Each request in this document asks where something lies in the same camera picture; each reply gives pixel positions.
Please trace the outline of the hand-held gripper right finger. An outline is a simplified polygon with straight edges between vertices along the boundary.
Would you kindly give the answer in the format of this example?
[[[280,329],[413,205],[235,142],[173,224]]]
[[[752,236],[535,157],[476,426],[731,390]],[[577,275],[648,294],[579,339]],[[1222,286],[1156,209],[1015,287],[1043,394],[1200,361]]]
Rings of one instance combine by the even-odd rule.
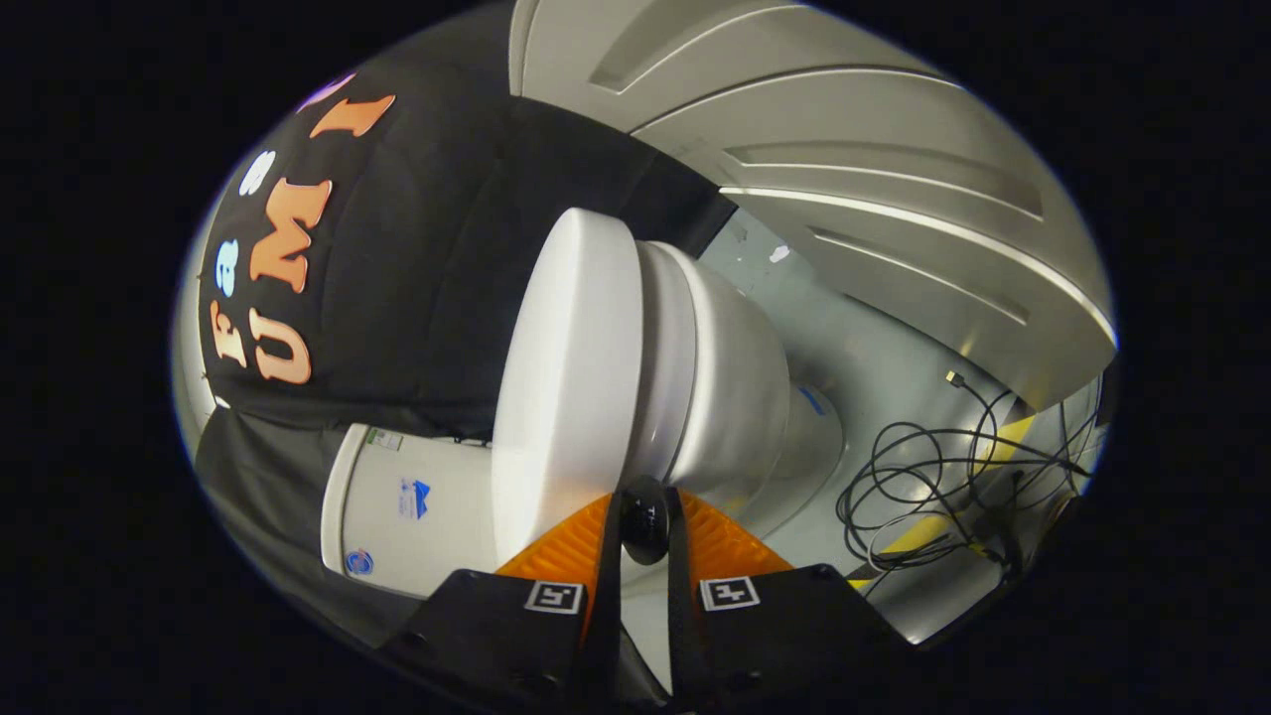
[[[797,566],[732,517],[667,489],[672,701],[694,714],[859,714],[913,646],[829,564]]]

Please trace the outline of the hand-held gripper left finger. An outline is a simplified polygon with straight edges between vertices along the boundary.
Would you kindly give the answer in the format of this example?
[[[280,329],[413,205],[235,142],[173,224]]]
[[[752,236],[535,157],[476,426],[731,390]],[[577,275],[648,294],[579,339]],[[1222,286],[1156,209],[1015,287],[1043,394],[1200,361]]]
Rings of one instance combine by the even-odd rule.
[[[480,714],[643,714],[622,693],[622,499],[605,495],[492,573],[459,569],[377,649]]]

